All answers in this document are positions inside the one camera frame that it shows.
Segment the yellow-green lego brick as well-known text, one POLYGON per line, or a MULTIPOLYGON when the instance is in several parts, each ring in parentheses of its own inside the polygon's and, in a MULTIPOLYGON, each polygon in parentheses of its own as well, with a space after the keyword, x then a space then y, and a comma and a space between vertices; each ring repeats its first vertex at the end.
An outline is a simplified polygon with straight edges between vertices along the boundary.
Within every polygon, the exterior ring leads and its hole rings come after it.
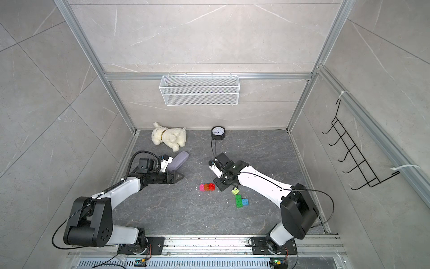
POLYGON ((231 192, 233 195, 237 195, 240 192, 240 190, 237 188, 234 188, 231 192))

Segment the red lego brick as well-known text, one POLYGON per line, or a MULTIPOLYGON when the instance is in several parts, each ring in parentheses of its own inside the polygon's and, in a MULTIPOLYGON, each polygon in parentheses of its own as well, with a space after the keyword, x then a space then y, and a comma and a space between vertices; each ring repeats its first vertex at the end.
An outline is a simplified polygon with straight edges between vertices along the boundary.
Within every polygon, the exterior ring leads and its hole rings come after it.
POLYGON ((208 190, 209 191, 215 191, 216 190, 216 186, 213 183, 210 183, 208 186, 208 190))

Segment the green long lego brick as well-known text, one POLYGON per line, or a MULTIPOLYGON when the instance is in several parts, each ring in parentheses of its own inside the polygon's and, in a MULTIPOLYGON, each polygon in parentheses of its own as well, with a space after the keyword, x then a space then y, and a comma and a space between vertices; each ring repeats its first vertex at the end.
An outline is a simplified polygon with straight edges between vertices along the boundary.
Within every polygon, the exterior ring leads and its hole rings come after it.
POLYGON ((235 195, 235 203, 237 208, 243 207, 243 199, 241 195, 235 195))

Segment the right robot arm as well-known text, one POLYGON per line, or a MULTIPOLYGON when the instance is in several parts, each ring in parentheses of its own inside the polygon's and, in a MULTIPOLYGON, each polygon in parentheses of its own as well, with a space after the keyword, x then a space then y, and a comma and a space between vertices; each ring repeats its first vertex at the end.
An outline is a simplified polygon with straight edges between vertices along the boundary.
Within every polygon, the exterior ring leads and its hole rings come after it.
POLYGON ((268 233, 264 249, 273 254, 292 239, 303 239, 319 217, 310 191, 301 184, 279 182, 257 171, 248 163, 234 163, 223 154, 208 162, 216 175, 215 185, 224 191, 228 186, 242 185, 272 201, 281 211, 281 222, 268 233))

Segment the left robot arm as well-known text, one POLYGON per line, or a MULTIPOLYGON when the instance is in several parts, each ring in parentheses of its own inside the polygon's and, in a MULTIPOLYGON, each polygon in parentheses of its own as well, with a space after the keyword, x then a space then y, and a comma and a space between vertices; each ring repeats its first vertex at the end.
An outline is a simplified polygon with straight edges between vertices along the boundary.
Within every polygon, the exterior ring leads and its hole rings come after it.
POLYGON ((113 210, 151 184, 176 184, 183 178, 177 171, 135 172, 102 192, 77 198, 65 222, 64 244, 76 248, 122 245, 133 251, 146 250, 148 241, 144 229, 114 225, 113 210))

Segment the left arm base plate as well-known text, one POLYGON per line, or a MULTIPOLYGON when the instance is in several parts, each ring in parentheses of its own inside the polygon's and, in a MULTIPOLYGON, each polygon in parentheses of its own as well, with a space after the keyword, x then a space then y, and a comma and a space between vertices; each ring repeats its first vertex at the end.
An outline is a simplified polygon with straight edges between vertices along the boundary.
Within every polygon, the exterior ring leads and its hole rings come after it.
POLYGON ((117 254, 125 255, 161 255, 165 243, 163 236, 150 236, 138 240, 134 245, 120 245, 117 254))

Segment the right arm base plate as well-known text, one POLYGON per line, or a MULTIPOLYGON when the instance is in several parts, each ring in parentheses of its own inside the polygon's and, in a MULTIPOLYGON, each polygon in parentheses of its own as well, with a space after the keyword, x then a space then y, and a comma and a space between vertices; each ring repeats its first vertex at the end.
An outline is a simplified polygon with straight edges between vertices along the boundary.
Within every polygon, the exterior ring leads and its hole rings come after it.
POLYGON ((295 242, 291 239, 284 245, 277 245, 272 239, 266 236, 253 236, 248 240, 254 255, 286 255, 297 254, 295 242))

